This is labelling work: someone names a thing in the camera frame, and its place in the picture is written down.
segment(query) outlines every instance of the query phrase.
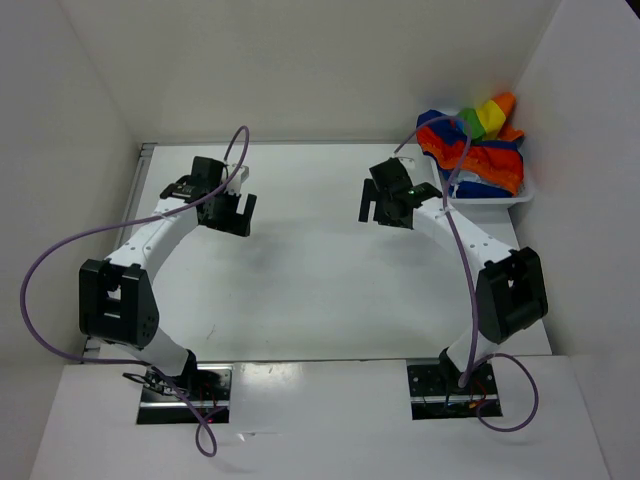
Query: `colorful cloth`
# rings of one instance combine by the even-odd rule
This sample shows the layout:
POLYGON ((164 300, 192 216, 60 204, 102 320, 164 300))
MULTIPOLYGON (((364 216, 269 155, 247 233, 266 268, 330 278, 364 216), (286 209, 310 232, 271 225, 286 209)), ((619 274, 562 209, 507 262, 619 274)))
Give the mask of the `colorful cloth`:
MULTIPOLYGON (((501 93, 480 108, 463 108, 457 116, 471 125, 472 140, 499 139, 512 142, 524 136, 522 130, 514 130, 506 123, 515 104, 513 93, 501 93)), ((462 122, 457 125, 460 130, 463 129, 462 122)))
MULTIPOLYGON (((485 111, 484 113, 478 114, 476 111, 478 122, 476 122, 475 128, 474 123, 470 122, 472 124, 472 135, 475 135, 476 138, 482 138, 487 134, 493 135, 494 132, 498 130, 496 135, 500 137, 499 131, 504 128, 504 122, 498 127, 495 110, 492 110, 492 112, 488 114, 486 113, 485 111)), ((429 110, 418 117, 417 124, 420 125, 431 118, 442 115, 443 114, 437 110, 429 110)), ((440 170, 445 174, 445 177, 448 177, 448 174, 455 168, 464 150, 466 135, 462 132, 462 129, 451 121, 436 122, 421 128, 416 136, 423 153, 435 158, 440 170)), ((515 141, 474 141, 467 154, 467 158, 465 158, 462 164, 462 170, 475 173, 482 180, 486 181, 487 184, 484 185, 486 188, 477 186, 471 188, 471 185, 463 186, 460 184, 456 192, 460 198, 462 198, 462 194, 465 192, 471 195, 475 192, 476 195, 482 196, 489 194, 493 194, 492 196, 505 196, 504 193, 495 191, 500 189, 506 190, 508 196, 515 196, 518 194, 518 189, 524 179, 522 156, 518 152, 515 141)))

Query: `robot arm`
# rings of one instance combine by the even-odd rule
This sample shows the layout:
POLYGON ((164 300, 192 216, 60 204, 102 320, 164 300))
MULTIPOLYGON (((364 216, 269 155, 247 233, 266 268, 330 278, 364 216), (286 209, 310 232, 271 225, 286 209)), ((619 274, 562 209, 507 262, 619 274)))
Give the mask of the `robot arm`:
MULTIPOLYGON (((443 210, 442 194, 429 183, 418 183, 421 172, 413 163, 390 158, 370 169, 372 178, 364 182, 359 220, 368 221, 369 206, 374 202, 374 221, 422 232, 457 256, 458 247, 443 210)), ((449 213, 469 259, 476 289, 479 334, 474 361, 477 361, 546 315, 542 267, 532 249, 516 251, 488 235, 455 208, 450 206, 449 213)), ((452 388, 457 387, 467 367, 471 332, 469 327, 440 354, 441 371, 452 388)))
MULTIPOLYGON (((202 198, 228 175, 220 161, 195 157, 190 175, 169 185, 153 215, 164 215, 202 198)), ((160 315, 151 284, 175 247, 199 225, 239 236, 250 234, 256 196, 248 195, 244 212, 236 213, 242 183, 249 169, 241 167, 225 192, 210 201, 142 226, 105 260, 87 260, 80 269, 80 330, 155 365, 171 377, 195 368, 195 356, 159 327, 160 315)))

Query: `white enclosure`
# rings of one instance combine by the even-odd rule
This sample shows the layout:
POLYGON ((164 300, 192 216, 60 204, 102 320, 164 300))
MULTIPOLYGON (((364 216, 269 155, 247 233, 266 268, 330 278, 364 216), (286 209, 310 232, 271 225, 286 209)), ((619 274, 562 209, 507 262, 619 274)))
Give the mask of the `white enclosure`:
MULTIPOLYGON (((273 395, 267 388, 269 382, 264 383, 264 392, 252 391, 244 397, 238 393, 237 398, 249 403, 265 394, 264 414, 273 415, 267 417, 273 418, 269 424, 263 417, 252 417, 251 409, 245 405, 242 414, 240 410, 234 413, 242 432, 277 435, 258 436, 255 442, 245 445, 244 451, 253 453, 243 453, 237 444, 239 431, 223 428, 223 443, 231 453, 228 463, 216 464, 217 470, 211 474, 285 478, 301 476, 302 469, 311 469, 318 478, 323 473, 336 478, 413 478, 424 473, 421 462, 428 464, 432 457, 425 456, 411 464, 403 455, 414 450, 416 454, 423 453, 420 442, 436 445, 445 438, 444 446, 438 444, 431 455, 448 458, 452 463, 464 457, 469 459, 468 465, 479 470, 466 470, 464 462, 462 466, 456 463, 452 470, 439 466, 434 472, 441 478, 463 478, 470 471, 479 471, 479 478, 606 478, 607 474, 614 479, 633 478, 637 475, 636 452, 640 448, 640 422, 632 413, 635 398, 640 395, 634 380, 640 368, 635 343, 640 335, 640 304, 635 292, 640 268, 635 245, 640 183, 636 122, 640 109, 639 45, 640 20, 624 0, 1 2, 0 161, 5 222, 0 262, 0 476, 25 480, 33 470, 34 480, 84 479, 91 475, 93 466, 104 478, 126 478, 132 473, 144 476, 149 472, 120 470, 126 461, 140 458, 133 439, 149 445, 141 453, 145 461, 169 454, 184 455, 170 468, 159 461, 154 467, 156 478, 183 474, 191 464, 189 459, 197 455, 191 443, 195 427, 163 426, 153 432, 134 428, 135 404, 130 400, 138 391, 121 382, 120 370, 65 366, 31 338, 18 304, 24 273, 50 244, 85 228, 145 213, 160 185, 166 185, 170 177, 175 180, 178 170, 184 170, 190 161, 182 153, 172 156, 175 150, 171 149, 179 147, 168 145, 188 145, 183 147, 187 155, 201 151, 218 155, 223 148, 219 144, 226 142, 240 124, 247 124, 252 140, 267 143, 259 145, 262 153, 256 155, 271 158, 271 165, 277 163, 274 172, 278 175, 287 169, 287 161, 277 158, 285 150, 273 153, 274 148, 324 145, 325 150, 314 150, 321 153, 309 155, 308 161, 314 165, 312 172, 301 172, 301 163, 291 167, 301 179, 296 185, 298 190, 292 190, 301 192, 313 186, 320 198, 323 188, 353 188, 350 179, 363 179, 366 165, 384 160, 378 158, 382 155, 378 151, 381 144, 400 140, 426 109, 474 105, 510 90, 518 97, 514 125, 527 134, 524 156, 537 187, 536 197, 532 203, 510 211, 517 239, 506 214, 497 219, 485 213, 484 219, 476 221, 484 221, 488 230, 496 228, 514 246, 518 242, 530 245, 543 261, 550 304, 544 322, 546 332, 538 324, 537 330, 519 340, 514 338, 506 346, 515 354, 535 355, 525 357, 527 365, 539 376, 547 393, 553 392, 546 399, 542 397, 540 423, 533 424, 529 433, 510 438, 485 432, 471 421, 464 428, 461 423, 447 422, 427 428, 415 426, 403 416, 405 399, 390 390, 352 416, 342 404, 333 403, 336 398, 317 392, 309 382, 317 380, 322 384, 336 379, 344 388, 346 405, 355 412, 366 397, 363 392, 371 397, 378 393, 371 370, 377 367, 371 363, 344 364, 348 367, 329 363, 324 369, 322 364, 300 364, 291 367, 299 369, 297 377, 291 377, 299 383, 294 381, 291 385, 299 385, 300 390, 292 387, 283 394, 284 401, 313 401, 308 393, 312 392, 317 394, 314 408, 324 412, 329 405, 339 414, 305 423, 308 419, 293 403, 284 411, 277 399, 269 396, 273 395), (146 156, 137 163, 145 142, 165 146, 156 147, 155 159, 146 156), (194 145, 195 142, 207 145, 194 145), (322 155, 331 148, 356 148, 357 153, 345 155, 343 151, 342 156, 336 157, 340 160, 323 162, 322 155), (375 157, 370 162, 369 155, 375 157), (346 165, 347 157, 354 158, 353 163, 341 169, 347 177, 337 178, 333 170, 341 163, 346 165), (326 177, 321 173, 323 163, 331 170, 326 177), (549 355, 549 341, 553 355, 549 355), (105 397, 98 381, 107 389, 111 385, 116 397, 103 403, 105 397), (98 416, 93 415, 93 409, 87 409, 83 399, 97 405, 98 416), (566 430, 552 439, 550 425, 564 425, 566 430), (103 429, 101 438, 86 433, 99 429, 103 429), (311 438, 316 429, 322 434, 311 438), (340 432, 345 436, 324 452, 334 455, 336 463, 323 471, 317 458, 299 442, 310 442, 305 445, 320 449, 316 450, 320 455, 322 445, 332 443, 329 439, 333 435, 339 437, 340 432), (358 432, 389 433, 398 442, 397 456, 383 461, 384 455, 394 451, 389 442, 367 443, 358 432), (120 444, 120 438, 131 443, 120 444), (483 445, 482 453, 478 453, 477 444, 483 445), (401 452, 400 445, 408 450, 401 452), (119 454, 111 459, 101 454, 101 446, 118 450, 122 463, 118 463, 119 454), (607 471, 601 468, 598 446, 607 471), (557 453, 563 447, 567 463, 561 465, 562 455, 557 453), (545 459, 544 465, 531 463, 530 454, 534 451, 545 459), (295 471, 267 458, 269 452, 276 459, 286 458, 283 452, 293 452, 291 455, 298 462, 295 471), (359 469, 354 466, 352 455, 356 459, 372 455, 377 460, 369 468, 359 469), (491 467, 502 455, 515 460, 501 468, 491 467), (572 470, 580 463, 581 455, 584 462, 576 467, 578 470, 572 470), (242 466, 243 459, 248 459, 244 466, 250 471, 234 470, 242 466), (260 462, 266 462, 264 471, 260 470, 260 462), (404 474, 391 470, 390 466, 401 468, 403 464, 410 464, 404 474)), ((250 153, 248 162, 254 160, 257 158, 251 158, 250 153)), ((284 188, 280 177, 272 178, 269 171, 258 166, 255 172, 247 182, 247 191, 251 193, 253 180, 258 189, 263 189, 259 202, 274 185, 284 188)), ((274 305, 265 310, 265 318, 271 323, 265 320, 264 325, 275 322, 286 333, 282 337, 274 335, 272 340, 289 335, 292 324, 287 318, 296 312, 305 315, 306 323, 301 325, 306 325, 307 330, 291 337, 295 344, 290 348, 285 342, 277 348, 265 346, 248 358, 245 352, 255 343, 225 340, 224 335, 233 333, 232 322, 214 343, 199 340, 200 329, 204 328, 200 324, 188 328, 175 324, 176 335, 182 335, 180 340, 192 342, 191 347, 201 348, 216 360, 238 360, 243 355, 245 360, 335 360, 349 358, 343 353, 352 349, 351 358, 388 359, 378 363, 382 376, 390 389, 392 385, 401 388, 401 382, 406 381, 402 378, 402 364, 392 359, 419 356, 421 335, 429 338, 429 333, 438 341, 428 346, 425 355, 436 354, 455 337, 455 328, 465 322, 464 318, 456 318, 448 327, 434 326, 437 318, 446 314, 462 317, 468 309, 466 297, 464 302, 452 300, 464 294, 462 274, 455 270, 456 262, 449 264, 448 260, 430 257, 429 265, 440 269, 438 272, 450 289, 431 279, 429 293, 422 294, 417 288, 409 289, 409 282, 403 283, 406 279, 390 282, 389 291, 395 292, 393 301, 385 302, 378 296, 371 305, 377 311, 388 308, 385 314, 400 311, 402 321, 387 323, 380 316, 374 320, 377 329, 367 331, 364 324, 332 317, 327 324, 333 337, 323 337, 321 330, 311 328, 329 311, 322 292, 331 300, 337 299, 342 307, 352 308, 349 320, 364 318, 367 313, 351 303, 352 296, 362 297, 366 289, 356 284, 348 272, 334 275, 325 285, 326 290, 321 290, 322 282, 316 278, 323 269, 335 267, 339 252, 356 251, 355 244, 360 241, 357 235, 379 255, 395 252, 393 242, 399 241, 397 251, 404 262, 399 268, 404 270, 397 271, 412 272, 416 282, 421 278, 420 267, 428 263, 424 257, 416 256, 421 253, 415 239, 404 235, 408 232, 381 232, 375 238, 384 237, 386 243, 382 246, 382 240, 372 240, 374 226, 367 226, 367 233, 356 232, 349 219, 353 217, 355 221, 358 205, 345 205, 343 209, 340 206, 357 202, 359 191, 348 190, 343 195, 317 211, 309 205, 287 205, 285 195, 265 198, 264 205, 272 210, 268 215, 263 212, 257 216, 263 233, 260 235, 257 228, 256 236, 244 246, 216 240, 220 243, 213 247, 213 237, 199 232, 189 240, 191 243, 181 247, 202 249, 206 244, 213 249, 222 245, 236 248, 236 253, 247 246, 254 253, 259 248, 276 251, 279 247, 274 258, 283 263, 263 265, 269 273, 282 271, 285 264, 289 268, 301 259, 310 259, 309 275, 287 277, 290 283, 295 281, 299 294, 297 300, 282 309, 286 318, 277 319, 279 310, 274 305), (339 213, 329 218, 330 207, 339 213), (282 225, 275 221, 278 210, 284 219, 282 225), (319 227, 311 234, 301 233, 298 228, 308 228, 314 222, 319 227), (280 226, 289 229, 295 245, 260 244, 261 239, 276 238, 280 226), (305 256, 306 248, 323 249, 322 255, 305 256), (315 283, 305 284, 310 278, 315 283), (309 293, 305 287, 321 293, 309 293), (400 294, 407 295, 405 304, 398 300, 400 294), (451 310, 440 309, 438 302, 444 304, 445 300, 447 305, 453 304, 451 310), (428 310, 427 334, 419 322, 407 320, 423 310, 428 310), (339 330, 342 327, 352 333, 363 330, 358 333, 362 343, 349 343, 355 333, 343 337, 339 330), (380 328, 387 328, 391 336, 383 337, 380 328), (308 344, 302 343, 303 335, 308 344), (395 343, 389 346, 385 343, 387 338, 392 339, 389 345, 395 343)), ((106 255, 115 242, 115 234, 77 242, 48 259, 34 277, 29 292, 30 311, 40 333, 57 347, 80 351, 83 339, 77 329, 78 267, 87 258, 106 255)), ((174 262, 187 257, 183 250, 174 262)), ((364 260, 351 255, 343 266, 352 272, 364 260)), ((165 297, 175 290, 173 272, 182 272, 187 278, 198 266, 169 263, 167 267, 157 284, 165 297)), ((371 280, 374 274, 383 275, 387 267, 391 268, 380 256, 363 267, 363 272, 371 280)), ((256 302, 264 300, 267 293, 270 298, 282 300, 285 280, 278 277, 265 283, 256 277, 253 284, 239 285, 256 287, 247 292, 254 295, 256 302)), ((195 287, 189 280, 184 285, 186 299, 197 301, 195 287)), ((228 285, 221 288, 225 294, 232 290, 228 285)), ((373 286, 373 291, 380 293, 383 289, 378 285, 373 286)), ((178 311, 181 307, 179 301, 175 305, 168 301, 163 297, 165 309, 174 307, 178 311)), ((240 334, 248 331, 258 318, 256 312, 240 316, 237 330, 240 334)), ((112 353, 105 350, 103 355, 112 353)), ((507 410, 522 417, 529 408, 528 386, 512 366, 497 368, 504 371, 503 382, 513 379, 513 383, 509 380, 504 387, 501 385, 507 410)), ((258 373, 254 380, 262 378, 258 373)), ((286 375, 284 371, 279 378, 286 375)), ((208 464, 198 462, 199 458, 192 473, 206 475, 208 464)))

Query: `purple cable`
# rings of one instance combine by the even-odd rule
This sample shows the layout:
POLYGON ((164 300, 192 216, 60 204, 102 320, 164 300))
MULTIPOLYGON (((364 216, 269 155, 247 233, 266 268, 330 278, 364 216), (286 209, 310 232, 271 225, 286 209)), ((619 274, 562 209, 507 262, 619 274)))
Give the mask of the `purple cable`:
POLYGON ((482 357, 480 360, 476 362, 474 368, 479 367, 487 360, 490 360, 495 357, 502 357, 502 358, 507 358, 511 360, 513 363, 518 365, 518 367, 520 367, 520 370, 522 370, 524 374, 527 376, 527 379, 531 384, 531 388, 533 389, 533 408, 531 409, 531 413, 529 414, 529 416, 522 423, 520 423, 519 425, 516 425, 515 427, 496 427, 495 425, 491 425, 484 418, 482 418, 482 416, 480 415, 480 413, 482 413, 482 409, 490 403, 496 403, 497 400, 489 400, 488 402, 484 402, 481 405, 479 405, 478 408, 476 408, 476 417, 478 417, 478 420, 480 420, 480 423, 482 423, 485 427, 490 428, 491 430, 494 430, 496 432, 502 432, 502 433, 517 432, 518 430, 522 430, 524 427, 529 425, 533 420, 533 417, 535 417, 536 413, 538 413, 538 406, 540 405, 540 393, 538 392, 538 386, 536 385, 536 381, 531 376, 531 373, 529 372, 529 370, 527 370, 527 367, 525 367, 522 364, 522 362, 518 360, 516 357, 514 357, 513 355, 509 355, 508 353, 496 352, 496 353, 489 354, 485 357, 482 357))
MULTIPOLYGON (((413 132, 411 132, 411 135, 405 138, 404 141, 398 146, 398 148, 396 148, 393 151, 393 153, 394 154, 398 153, 400 149, 404 147, 407 144, 407 142, 411 140, 411 138, 420 131, 420 129, 428 125, 431 125, 432 123, 446 121, 446 120, 449 120, 452 122, 461 122, 464 125, 464 130, 466 130, 467 132, 471 132, 471 126, 466 120, 462 118, 454 117, 450 115, 443 115, 441 117, 431 118, 426 122, 423 122, 420 125, 418 125, 418 127, 413 132)), ((462 267, 464 268, 464 276, 467 279, 469 299, 471 300, 471 319, 473 322, 472 323, 473 326, 471 329, 471 347, 469 349, 469 359, 467 361, 467 368, 465 369, 464 373, 460 377, 460 380, 458 381, 458 385, 461 388, 465 387, 467 383, 469 383, 469 380, 471 378, 471 373, 473 372, 473 360, 476 358, 476 350, 478 348, 478 329, 479 329, 480 322, 478 320, 478 302, 476 301, 476 289, 475 289, 475 286, 473 285, 473 276, 471 274, 471 266, 469 265, 469 259, 467 258, 467 254, 464 250, 464 245, 462 244, 460 233, 458 232, 458 229, 456 228, 456 224, 453 221, 453 217, 451 216, 451 213, 449 212, 449 209, 447 207, 449 205, 449 187, 451 186, 451 183, 455 180, 455 178, 458 176, 458 172, 460 172, 460 168, 462 168, 462 163, 464 162, 464 159, 467 157, 467 154, 469 153, 470 148, 471 148, 471 135, 468 134, 467 140, 464 145, 464 150, 462 150, 462 155, 460 155, 460 159, 458 160, 458 163, 456 164, 455 168, 451 172, 451 175, 449 175, 449 179, 447 180, 447 183, 442 189, 442 207, 447 217, 447 221, 449 222, 451 233, 453 233, 453 238, 456 242, 456 245, 458 246, 458 252, 460 252, 460 259, 462 260, 462 267)))
MULTIPOLYGON (((411 140, 411 138, 413 138, 413 136, 415 134, 417 134, 420 129, 432 124, 432 123, 436 123, 439 121, 445 121, 445 120, 449 120, 449 121, 453 121, 453 122, 460 122, 464 125, 464 131, 467 132, 471 132, 471 126, 469 125, 469 123, 464 120, 463 118, 460 117, 455 117, 455 116, 450 116, 450 115, 443 115, 441 117, 437 117, 437 118, 431 118, 429 120, 427 120, 426 122, 421 123, 420 125, 418 125, 418 127, 411 132, 411 134, 409 136, 407 136, 407 138, 405 138, 402 143, 400 143, 400 145, 398 146, 398 148, 396 148, 393 153, 397 154, 402 147, 404 147, 407 142, 409 140, 411 140)), ((522 422, 519 425, 516 425, 515 427, 509 427, 509 428, 502 428, 502 427, 495 427, 491 424, 489 424, 486 420, 484 420, 481 416, 480 416, 480 412, 483 408, 484 405, 481 405, 480 407, 478 407, 478 409, 476 410, 476 415, 478 417, 478 419, 480 420, 480 422, 490 428, 491 430, 495 430, 497 432, 515 432, 518 430, 523 429, 524 427, 526 427, 527 425, 529 425, 531 423, 531 421, 533 420, 533 417, 535 417, 537 411, 538 411, 538 404, 539 404, 539 393, 538 393, 538 387, 536 385, 535 380, 533 379, 533 377, 531 376, 531 373, 529 373, 529 371, 527 370, 527 368, 515 357, 508 355, 506 353, 493 353, 491 355, 487 355, 483 358, 481 358, 480 360, 478 360, 477 362, 475 362, 474 364, 474 359, 476 357, 476 350, 478 348, 478 331, 479 331, 479 318, 478 318, 478 302, 476 300, 476 290, 475 290, 475 286, 473 285, 473 276, 471 275, 471 266, 469 265, 469 259, 467 258, 467 253, 465 252, 464 249, 464 245, 462 243, 462 239, 460 238, 460 233, 458 232, 458 229, 456 227, 455 222, 453 221, 453 217, 451 216, 451 213, 448 210, 448 205, 449 205, 449 188, 451 187, 451 184, 453 183, 453 181, 455 180, 455 178, 458 176, 458 173, 460 172, 460 169, 462 168, 462 163, 464 162, 464 159, 467 157, 467 154, 469 153, 469 149, 471 148, 471 134, 466 134, 467 136, 467 140, 465 142, 464 145, 464 150, 462 151, 462 155, 460 155, 460 159, 458 160, 458 163, 456 164, 455 168, 453 169, 453 171, 451 172, 451 174, 449 175, 449 179, 447 180, 447 183, 445 184, 444 188, 442 189, 442 207, 443 210, 445 212, 445 215, 447 217, 447 221, 449 222, 449 227, 451 228, 451 233, 453 234, 453 238, 455 239, 456 242, 456 246, 458 247, 458 252, 460 253, 460 259, 462 260, 462 266, 464 268, 464 274, 465 274, 465 278, 467 279, 467 288, 469 289, 469 298, 471 300, 471 319, 472 319, 472 327, 471 327, 471 346, 469 348, 469 359, 467 361, 467 368, 466 370, 463 372, 463 374, 460 376, 460 379, 458 381, 458 385, 462 388, 465 387, 468 383, 469 380, 471 379, 471 374, 473 373, 473 371, 475 370, 475 368, 481 364, 483 364, 484 362, 486 362, 487 360, 493 358, 493 357, 502 357, 502 358, 508 358, 509 360, 513 361, 516 363, 516 365, 518 365, 518 367, 520 367, 522 369, 522 371, 525 373, 525 375, 527 376, 527 378, 529 379, 529 382, 531 382, 531 387, 533 388, 533 395, 534 395, 534 403, 533 403, 533 410, 531 411, 531 414, 529 415, 529 417, 527 417, 527 419, 522 422)))
MULTIPOLYGON (((97 363, 97 364, 101 364, 101 365, 143 365, 145 367, 149 366, 148 363, 143 362, 141 360, 85 358, 82 355, 74 355, 72 353, 63 352, 62 350, 59 350, 58 348, 56 348, 53 345, 51 345, 50 343, 48 343, 37 332, 37 330, 33 326, 33 323, 31 322, 31 318, 29 317, 29 312, 27 310, 27 288, 29 287, 29 282, 31 281, 31 277, 33 276, 33 274, 36 271, 36 269, 40 266, 40 264, 49 255, 51 255, 53 252, 55 252, 59 248, 64 247, 65 245, 68 245, 71 242, 79 240, 80 238, 88 237, 89 235, 94 235, 96 233, 107 232, 109 230, 115 230, 115 229, 118 229, 118 228, 131 227, 133 225, 140 225, 140 224, 143 224, 143 223, 155 222, 155 221, 161 220, 161 219, 163 219, 165 217, 169 217, 171 215, 176 215, 178 213, 184 212, 185 210, 189 210, 190 208, 197 207, 198 205, 201 205, 204 202, 207 202, 211 198, 215 197, 218 193, 223 192, 225 190, 225 188, 227 188, 227 185, 233 180, 233 178, 236 176, 236 174, 240 170, 240 167, 242 167, 242 164, 244 163, 245 157, 247 156, 247 150, 249 149, 249 128, 246 125, 243 125, 240 128, 238 128, 236 133, 233 135, 233 138, 231 139, 231 142, 229 142, 229 146, 227 147, 227 151, 224 154, 224 160, 226 161, 229 158, 229 153, 231 152, 231 148, 233 147, 236 139, 238 138, 238 135, 240 135, 240 132, 242 132, 243 130, 244 130, 244 133, 245 133, 245 137, 244 137, 244 145, 243 145, 243 148, 242 148, 242 153, 240 154, 240 160, 238 161, 238 164, 236 165, 236 168, 233 169, 233 171, 227 177, 227 179, 224 182, 222 182, 220 184, 220 186, 218 186, 212 192, 208 193, 207 195, 205 195, 204 197, 196 200, 193 203, 189 203, 189 204, 185 205, 184 207, 180 207, 180 208, 176 208, 174 210, 171 210, 171 211, 165 213, 164 215, 156 215, 154 217, 147 217, 147 218, 140 218, 140 219, 137 219, 137 220, 130 220, 128 222, 118 223, 118 224, 115 224, 115 225, 107 225, 107 226, 104 226, 104 227, 92 228, 91 230, 87 230, 85 232, 76 233, 75 235, 71 235, 70 237, 67 237, 64 240, 60 240, 58 243, 56 243, 56 244, 52 245, 51 247, 47 248, 36 259, 36 261, 33 262, 33 265, 31 265, 31 267, 29 267, 29 270, 27 271, 27 274, 25 275, 24 280, 22 280, 22 286, 20 287, 20 312, 22 313, 22 319, 24 320, 24 323, 25 323, 25 325, 27 327, 27 330, 29 330, 29 333, 31 333, 33 338, 35 338, 36 341, 40 345, 42 345, 44 348, 49 350, 51 353, 53 353, 55 355, 58 355, 59 357, 62 357, 64 359, 66 359, 66 360, 71 360, 71 361, 74 361, 74 362, 97 363)), ((194 416, 198 420, 199 426, 198 426, 198 430, 196 431, 196 446, 198 447, 198 450, 200 451, 200 453, 202 453, 203 455, 205 455, 207 457, 215 456, 215 454, 216 454, 216 452, 218 450, 218 446, 217 446, 217 442, 216 442, 216 437, 214 436, 213 432, 211 431, 211 428, 209 427, 209 424, 207 423, 208 418, 206 420, 204 418, 202 418, 202 415, 200 415, 198 413, 198 411, 191 404, 189 399, 187 399, 180 392, 180 390, 176 388, 175 384, 169 379, 169 377, 167 377, 165 374, 163 374, 156 367, 152 367, 152 369, 158 375, 160 375, 160 377, 165 382, 167 382, 167 384, 174 390, 174 392, 177 394, 177 396, 187 405, 187 408, 189 408, 189 410, 191 410, 191 412, 194 414, 194 416), (213 444, 213 451, 212 452, 205 451, 202 448, 202 446, 200 445, 200 441, 199 441, 199 438, 198 438, 198 434, 200 432, 200 427, 204 428, 204 430, 207 433, 207 435, 209 435, 209 438, 211 438, 211 442, 213 444)))

